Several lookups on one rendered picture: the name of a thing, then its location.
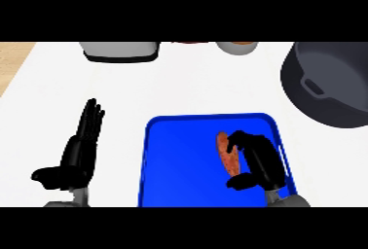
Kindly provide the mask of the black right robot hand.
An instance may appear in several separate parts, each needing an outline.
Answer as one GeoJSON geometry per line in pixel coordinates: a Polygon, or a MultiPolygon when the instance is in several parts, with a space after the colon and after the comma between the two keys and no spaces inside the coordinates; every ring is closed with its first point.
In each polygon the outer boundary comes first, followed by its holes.
{"type": "Polygon", "coordinates": [[[236,191],[260,186],[273,191],[287,185],[284,163],[270,140],[263,135],[253,135],[238,130],[227,138],[226,154],[242,152],[248,172],[233,176],[227,187],[236,191]]]}

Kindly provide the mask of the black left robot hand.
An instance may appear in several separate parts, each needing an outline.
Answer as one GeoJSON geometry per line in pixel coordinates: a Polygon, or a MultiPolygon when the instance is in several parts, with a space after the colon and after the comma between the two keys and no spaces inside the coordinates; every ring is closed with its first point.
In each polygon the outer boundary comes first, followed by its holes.
{"type": "Polygon", "coordinates": [[[93,177],[96,163],[96,147],[105,111],[96,99],[87,100],[78,120],[75,135],[69,138],[60,164],[37,169],[31,180],[46,190],[66,191],[87,187],[93,177]]]}

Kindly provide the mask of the blue tray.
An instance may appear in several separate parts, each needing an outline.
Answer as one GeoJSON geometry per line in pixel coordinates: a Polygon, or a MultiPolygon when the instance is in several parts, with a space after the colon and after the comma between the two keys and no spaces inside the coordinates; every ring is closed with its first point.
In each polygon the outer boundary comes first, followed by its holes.
{"type": "Polygon", "coordinates": [[[285,156],[278,126],[263,113],[162,116],[145,130],[140,207],[264,207],[263,189],[226,187],[230,175],[216,148],[220,132],[261,134],[285,156]]]}

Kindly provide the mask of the dark grey pot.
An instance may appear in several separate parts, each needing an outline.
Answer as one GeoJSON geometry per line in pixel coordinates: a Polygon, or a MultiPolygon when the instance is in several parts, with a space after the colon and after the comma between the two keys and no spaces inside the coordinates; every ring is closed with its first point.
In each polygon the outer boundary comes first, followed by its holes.
{"type": "Polygon", "coordinates": [[[313,121],[338,128],[368,125],[368,42],[295,42],[281,81],[313,121]]]}

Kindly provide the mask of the pale grey cup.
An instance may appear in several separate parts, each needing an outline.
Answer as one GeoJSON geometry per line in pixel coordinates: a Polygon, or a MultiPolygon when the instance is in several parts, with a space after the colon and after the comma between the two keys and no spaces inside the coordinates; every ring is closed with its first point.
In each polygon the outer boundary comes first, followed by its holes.
{"type": "Polygon", "coordinates": [[[251,42],[251,43],[239,44],[233,42],[217,42],[217,46],[220,50],[227,54],[245,55],[254,51],[257,47],[257,43],[251,42]]]}

